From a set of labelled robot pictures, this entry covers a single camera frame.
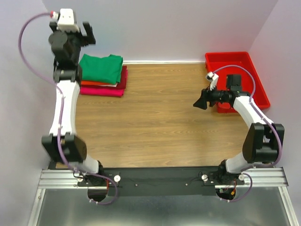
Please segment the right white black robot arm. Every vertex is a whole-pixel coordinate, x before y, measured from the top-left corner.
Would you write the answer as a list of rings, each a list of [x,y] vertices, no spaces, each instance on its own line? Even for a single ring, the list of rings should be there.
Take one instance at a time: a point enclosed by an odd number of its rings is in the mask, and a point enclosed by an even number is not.
[[[239,74],[227,76],[225,90],[217,89],[219,76],[216,73],[209,72],[206,79],[210,84],[202,89],[200,98],[193,106],[205,110],[216,103],[228,103],[242,117],[248,127],[248,133],[241,153],[223,160],[216,171],[203,171],[202,180],[227,185],[245,170],[276,164],[281,157],[284,126],[267,118],[255,104],[251,94],[242,90]]]

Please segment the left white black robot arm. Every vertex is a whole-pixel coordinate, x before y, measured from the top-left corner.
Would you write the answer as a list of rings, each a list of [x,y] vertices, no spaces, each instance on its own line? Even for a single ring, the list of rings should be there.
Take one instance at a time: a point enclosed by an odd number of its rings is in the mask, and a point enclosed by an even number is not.
[[[56,85],[55,114],[49,134],[41,139],[53,162],[65,164],[82,182],[92,186],[105,184],[102,164],[90,157],[86,143],[77,135],[76,105],[82,81],[79,56],[82,47],[96,43],[92,26],[83,22],[80,30],[64,30],[56,22],[49,24],[48,42],[54,54],[53,81]]]

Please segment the green t shirt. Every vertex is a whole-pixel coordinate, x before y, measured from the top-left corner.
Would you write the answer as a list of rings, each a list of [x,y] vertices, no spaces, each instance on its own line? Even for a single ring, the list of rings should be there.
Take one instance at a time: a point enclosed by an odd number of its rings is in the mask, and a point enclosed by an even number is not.
[[[123,57],[117,55],[96,57],[84,54],[79,65],[82,68],[83,81],[115,84],[121,80]]]

